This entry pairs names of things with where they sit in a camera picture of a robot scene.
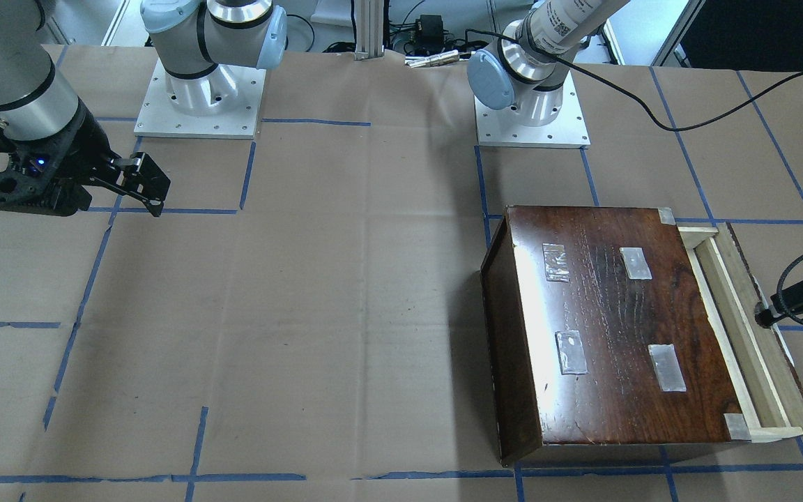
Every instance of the clear tape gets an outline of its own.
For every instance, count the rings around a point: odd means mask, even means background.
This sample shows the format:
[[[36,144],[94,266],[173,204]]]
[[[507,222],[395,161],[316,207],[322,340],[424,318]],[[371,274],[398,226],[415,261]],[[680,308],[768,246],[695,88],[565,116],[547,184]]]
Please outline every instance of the clear tape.
[[[542,247],[544,248],[544,276],[552,282],[568,282],[566,247],[562,244],[547,243]]]

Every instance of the blue joint cap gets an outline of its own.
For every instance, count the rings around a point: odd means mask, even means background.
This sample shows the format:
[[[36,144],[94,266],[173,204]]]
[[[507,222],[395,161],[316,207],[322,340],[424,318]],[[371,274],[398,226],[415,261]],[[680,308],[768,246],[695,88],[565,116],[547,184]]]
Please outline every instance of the blue joint cap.
[[[201,0],[143,0],[141,20],[148,33],[162,33],[194,15]]]
[[[475,97],[491,110],[500,110],[516,102],[513,82],[494,54],[479,49],[466,64],[466,79]]]
[[[271,21],[265,32],[262,50],[259,51],[259,60],[256,68],[272,70],[281,64],[284,59],[284,46],[287,42],[287,13],[281,6],[274,6],[271,10]]]

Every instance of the silver cylinder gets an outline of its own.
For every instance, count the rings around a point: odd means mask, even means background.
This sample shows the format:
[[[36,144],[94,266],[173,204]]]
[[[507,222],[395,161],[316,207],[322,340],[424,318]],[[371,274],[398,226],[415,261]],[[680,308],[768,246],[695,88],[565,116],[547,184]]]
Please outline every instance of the silver cylinder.
[[[223,22],[254,22],[271,10],[271,0],[207,0],[206,9]]]
[[[237,101],[237,80],[231,70],[220,64],[205,77],[176,79],[167,75],[166,90],[170,101],[183,114],[203,116],[231,109]]]
[[[28,104],[0,111],[7,123],[4,134],[15,141],[49,137],[64,128],[79,107],[79,98],[67,79],[55,73],[52,85]]]

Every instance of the metal bracket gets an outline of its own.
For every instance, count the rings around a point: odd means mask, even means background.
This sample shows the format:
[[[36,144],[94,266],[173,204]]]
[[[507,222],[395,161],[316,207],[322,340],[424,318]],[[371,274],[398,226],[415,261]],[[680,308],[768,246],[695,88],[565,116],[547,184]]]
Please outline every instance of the metal bracket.
[[[563,105],[556,120],[532,127],[517,123],[508,108],[491,110],[475,100],[475,127],[480,146],[521,146],[532,149],[580,149],[590,146],[590,135],[571,74],[563,83]]]
[[[191,116],[178,111],[169,101],[166,70],[157,61],[141,111],[138,112],[135,134],[147,137],[254,139],[266,71],[242,66],[229,68],[237,76],[236,105],[215,115]]]

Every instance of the dark wooden panel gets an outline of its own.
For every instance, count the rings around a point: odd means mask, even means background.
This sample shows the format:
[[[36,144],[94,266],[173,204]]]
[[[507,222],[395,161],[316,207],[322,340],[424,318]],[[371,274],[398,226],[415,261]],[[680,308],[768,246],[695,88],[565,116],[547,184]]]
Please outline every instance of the dark wooden panel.
[[[507,223],[502,222],[495,244],[482,265],[482,300],[487,313],[494,407],[504,465],[541,447],[541,425],[529,360],[519,284]]]
[[[507,210],[545,444],[730,441],[740,408],[678,228],[655,209]],[[568,283],[547,282],[542,244],[566,247]],[[643,248],[629,280],[619,248]],[[563,375],[554,334],[579,330],[589,374]],[[675,345],[687,392],[663,392],[650,344]]]

